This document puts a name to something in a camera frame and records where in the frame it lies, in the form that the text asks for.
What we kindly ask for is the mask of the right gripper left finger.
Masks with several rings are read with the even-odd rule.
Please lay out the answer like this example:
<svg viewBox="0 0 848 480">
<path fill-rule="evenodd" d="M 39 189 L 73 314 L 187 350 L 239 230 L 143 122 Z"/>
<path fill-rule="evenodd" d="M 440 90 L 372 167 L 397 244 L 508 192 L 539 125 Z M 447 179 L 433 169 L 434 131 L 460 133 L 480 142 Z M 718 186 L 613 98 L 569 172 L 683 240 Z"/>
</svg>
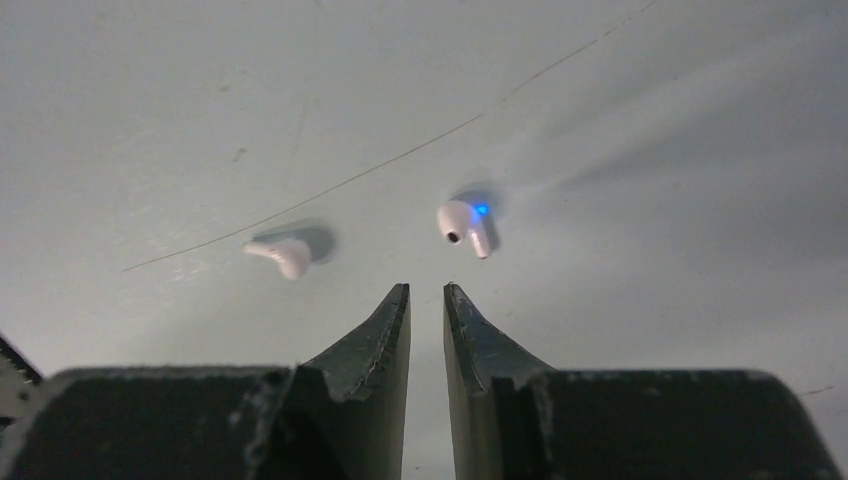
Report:
<svg viewBox="0 0 848 480">
<path fill-rule="evenodd" d="M 75 368 L 1 383 L 5 479 L 398 479 L 410 288 L 292 366 Z"/>
</svg>

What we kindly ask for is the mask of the white earbud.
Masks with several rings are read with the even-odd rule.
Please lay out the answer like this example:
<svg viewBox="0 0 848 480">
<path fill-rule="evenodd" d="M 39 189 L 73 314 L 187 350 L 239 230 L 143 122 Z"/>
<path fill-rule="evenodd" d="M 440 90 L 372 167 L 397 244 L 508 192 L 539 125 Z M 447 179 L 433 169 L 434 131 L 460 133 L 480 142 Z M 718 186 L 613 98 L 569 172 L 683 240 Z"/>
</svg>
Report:
<svg viewBox="0 0 848 480">
<path fill-rule="evenodd" d="M 281 242 L 247 242 L 243 251 L 248 255 L 273 260 L 285 279 L 297 280 L 304 276 L 312 263 L 312 251 L 303 240 Z"/>
<path fill-rule="evenodd" d="M 478 208 L 460 200 L 445 202 L 436 213 L 437 225 L 442 238 L 458 245 L 469 241 L 479 259 L 493 253 L 489 235 Z"/>
</svg>

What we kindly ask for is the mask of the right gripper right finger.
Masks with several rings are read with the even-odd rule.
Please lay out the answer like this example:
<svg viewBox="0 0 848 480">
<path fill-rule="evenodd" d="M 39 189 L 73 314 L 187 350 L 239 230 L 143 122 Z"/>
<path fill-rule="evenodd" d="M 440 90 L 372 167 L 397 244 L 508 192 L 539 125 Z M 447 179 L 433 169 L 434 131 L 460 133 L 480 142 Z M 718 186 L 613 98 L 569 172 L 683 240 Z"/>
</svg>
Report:
<svg viewBox="0 0 848 480">
<path fill-rule="evenodd" d="M 459 479 L 838 479 L 800 400 L 761 370 L 567 370 L 443 289 Z"/>
</svg>

